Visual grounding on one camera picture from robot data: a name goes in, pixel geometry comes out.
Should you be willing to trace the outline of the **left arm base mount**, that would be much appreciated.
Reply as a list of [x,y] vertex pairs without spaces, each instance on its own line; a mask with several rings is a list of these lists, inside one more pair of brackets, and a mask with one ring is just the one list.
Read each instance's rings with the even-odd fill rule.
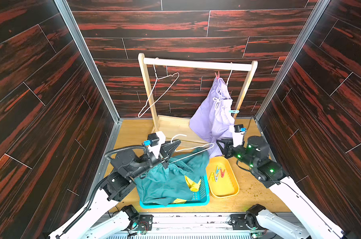
[[153,215],[140,214],[139,218],[134,218],[124,231],[148,232],[152,230]]

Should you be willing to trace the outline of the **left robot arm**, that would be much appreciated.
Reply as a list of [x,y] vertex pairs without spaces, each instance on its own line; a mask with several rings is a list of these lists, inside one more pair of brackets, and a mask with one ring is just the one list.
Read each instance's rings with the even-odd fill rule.
[[66,223],[44,239],[105,239],[112,234],[131,230],[139,224],[140,215],[129,205],[106,221],[97,224],[101,217],[121,202],[136,187],[134,179],[148,173],[157,165],[168,166],[179,139],[150,145],[131,145],[105,153],[113,171],[93,189],[89,201]]

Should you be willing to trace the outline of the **green shorts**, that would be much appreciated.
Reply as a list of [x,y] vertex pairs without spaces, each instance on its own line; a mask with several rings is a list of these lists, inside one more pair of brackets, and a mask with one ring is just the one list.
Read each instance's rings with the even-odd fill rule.
[[[195,149],[193,152],[174,156],[170,162],[201,150]],[[193,192],[188,188],[185,176],[197,183],[202,177],[207,176],[206,167],[209,161],[209,154],[204,151],[176,163],[170,163],[167,169],[161,164],[155,166],[144,176],[135,179],[140,201],[144,204],[163,206],[173,203],[178,198],[190,201]]]

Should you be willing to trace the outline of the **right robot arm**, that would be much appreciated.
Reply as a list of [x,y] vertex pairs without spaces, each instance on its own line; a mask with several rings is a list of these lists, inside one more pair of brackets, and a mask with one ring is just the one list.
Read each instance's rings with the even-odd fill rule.
[[343,229],[321,212],[279,163],[269,158],[270,146],[264,138],[251,136],[247,143],[223,138],[217,140],[217,145],[226,158],[235,157],[238,162],[246,164],[247,171],[282,200],[302,224],[296,226],[256,204],[246,211],[243,218],[230,218],[234,230],[271,231],[283,239],[346,238]]

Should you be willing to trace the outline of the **yellow clothespin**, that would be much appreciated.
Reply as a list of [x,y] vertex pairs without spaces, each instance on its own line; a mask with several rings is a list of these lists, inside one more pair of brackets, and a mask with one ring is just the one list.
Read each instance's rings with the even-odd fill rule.
[[209,180],[215,181],[215,173],[213,172],[210,173]]

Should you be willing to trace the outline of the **red clothespin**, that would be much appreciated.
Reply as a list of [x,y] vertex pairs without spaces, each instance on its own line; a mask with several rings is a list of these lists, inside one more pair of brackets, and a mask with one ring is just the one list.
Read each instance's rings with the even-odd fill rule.
[[221,175],[221,178],[224,178],[224,176],[225,176],[225,169],[220,168],[220,175]]

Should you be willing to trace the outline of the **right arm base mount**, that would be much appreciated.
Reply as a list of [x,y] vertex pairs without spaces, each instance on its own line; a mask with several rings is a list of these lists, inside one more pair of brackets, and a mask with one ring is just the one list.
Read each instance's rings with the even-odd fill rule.
[[233,230],[266,230],[258,223],[256,216],[253,214],[231,214],[228,224]]

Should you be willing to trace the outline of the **blue wire hanger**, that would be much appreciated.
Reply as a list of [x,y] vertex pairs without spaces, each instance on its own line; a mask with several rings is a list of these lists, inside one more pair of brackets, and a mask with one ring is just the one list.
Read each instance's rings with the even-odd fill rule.
[[188,158],[188,157],[197,155],[197,154],[202,153],[202,152],[204,152],[204,151],[208,151],[209,149],[213,148],[214,146],[215,146],[214,143],[206,143],[206,144],[204,144],[204,145],[202,145],[202,146],[195,146],[195,147],[184,148],[184,149],[180,149],[180,150],[177,150],[177,149],[176,149],[175,152],[181,152],[181,151],[185,151],[185,150],[194,150],[194,149],[197,149],[197,148],[203,148],[203,150],[201,150],[201,151],[199,151],[199,152],[193,153],[192,155],[185,156],[185,157],[180,158],[180,159],[176,159],[176,160],[174,160],[174,161],[172,161],[172,162],[170,162],[170,163],[176,163],[176,162],[181,161],[181,160],[183,160],[183,159],[186,159],[186,158]]

